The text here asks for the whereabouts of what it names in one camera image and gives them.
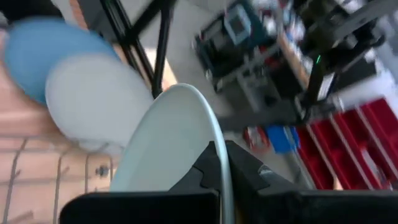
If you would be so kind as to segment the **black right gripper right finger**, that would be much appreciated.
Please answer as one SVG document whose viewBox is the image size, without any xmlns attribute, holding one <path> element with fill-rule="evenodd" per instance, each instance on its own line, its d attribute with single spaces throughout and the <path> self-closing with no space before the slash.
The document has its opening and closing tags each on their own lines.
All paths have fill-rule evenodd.
<svg viewBox="0 0 398 224">
<path fill-rule="evenodd" d="M 305 189 L 235 142 L 226 148 L 245 224 L 398 224 L 398 191 Z"/>
</svg>

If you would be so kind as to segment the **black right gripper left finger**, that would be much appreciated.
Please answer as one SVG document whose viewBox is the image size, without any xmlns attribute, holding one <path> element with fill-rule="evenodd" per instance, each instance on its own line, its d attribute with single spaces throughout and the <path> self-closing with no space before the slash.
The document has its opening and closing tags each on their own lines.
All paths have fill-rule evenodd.
<svg viewBox="0 0 398 224">
<path fill-rule="evenodd" d="M 95 192 L 60 212 L 59 224 L 220 224 L 220 163 L 213 141 L 166 192 Z"/>
</svg>

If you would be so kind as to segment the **grey wire dish rack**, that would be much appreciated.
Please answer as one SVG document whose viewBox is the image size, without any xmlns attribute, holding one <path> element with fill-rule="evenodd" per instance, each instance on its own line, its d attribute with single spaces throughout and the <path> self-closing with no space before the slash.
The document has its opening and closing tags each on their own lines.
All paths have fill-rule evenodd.
<svg viewBox="0 0 398 224">
<path fill-rule="evenodd" d="M 115 167 L 62 139 L 0 137 L 0 224 L 58 224 L 69 201 L 107 191 Z"/>
</svg>

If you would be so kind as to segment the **pale blue plate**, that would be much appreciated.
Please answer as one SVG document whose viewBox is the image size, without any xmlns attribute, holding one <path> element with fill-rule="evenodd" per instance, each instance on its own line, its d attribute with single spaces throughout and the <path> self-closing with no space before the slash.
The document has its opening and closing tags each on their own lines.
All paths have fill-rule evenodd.
<svg viewBox="0 0 398 224">
<path fill-rule="evenodd" d="M 218 120 L 194 86 L 179 83 L 161 93 L 141 119 L 110 183 L 112 192 L 170 190 L 210 141 L 220 161 L 223 224 L 235 224 L 228 152 Z"/>
</svg>

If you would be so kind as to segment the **grey plate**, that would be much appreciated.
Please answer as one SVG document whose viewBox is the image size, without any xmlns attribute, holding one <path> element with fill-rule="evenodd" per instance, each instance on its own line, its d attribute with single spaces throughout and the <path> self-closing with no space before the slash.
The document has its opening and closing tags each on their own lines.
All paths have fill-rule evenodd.
<svg viewBox="0 0 398 224">
<path fill-rule="evenodd" d="M 109 143 L 110 154 L 118 154 L 128 144 L 154 100 L 132 67 L 103 54 L 60 61 L 47 77 L 45 98 L 52 119 L 66 137 L 89 151 Z"/>
</svg>

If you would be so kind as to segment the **blue plastic bin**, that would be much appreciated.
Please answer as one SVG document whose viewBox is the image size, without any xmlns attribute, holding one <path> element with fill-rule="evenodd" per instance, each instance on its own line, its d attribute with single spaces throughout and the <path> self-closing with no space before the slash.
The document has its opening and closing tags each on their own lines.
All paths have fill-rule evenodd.
<svg viewBox="0 0 398 224">
<path fill-rule="evenodd" d="M 265 131 L 277 154 L 290 153 L 300 147 L 300 139 L 293 126 L 269 126 Z"/>
</svg>

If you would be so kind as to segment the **red storage bin shelf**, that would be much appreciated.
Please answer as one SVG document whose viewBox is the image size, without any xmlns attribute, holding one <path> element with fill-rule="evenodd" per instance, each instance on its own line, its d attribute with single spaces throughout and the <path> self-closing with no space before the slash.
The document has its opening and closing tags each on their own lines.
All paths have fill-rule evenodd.
<svg viewBox="0 0 398 224">
<path fill-rule="evenodd" d="M 299 127 L 300 149 L 316 189 L 398 190 L 398 117 L 380 98 Z"/>
</svg>

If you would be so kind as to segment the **black metal frame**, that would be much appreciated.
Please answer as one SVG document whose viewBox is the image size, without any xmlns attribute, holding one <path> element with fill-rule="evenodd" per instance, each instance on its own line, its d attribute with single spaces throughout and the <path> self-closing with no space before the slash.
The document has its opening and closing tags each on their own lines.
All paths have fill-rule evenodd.
<svg viewBox="0 0 398 224">
<path fill-rule="evenodd" d="M 142 77 L 148 78 L 152 96 L 157 98 L 162 93 L 169 31 L 177 0 L 152 0 L 134 23 L 129 21 L 120 0 L 99 1 L 128 64 L 138 69 Z M 139 34 L 145 31 L 158 14 L 160 14 L 160 30 L 155 67 L 152 68 L 139 40 Z"/>
</svg>

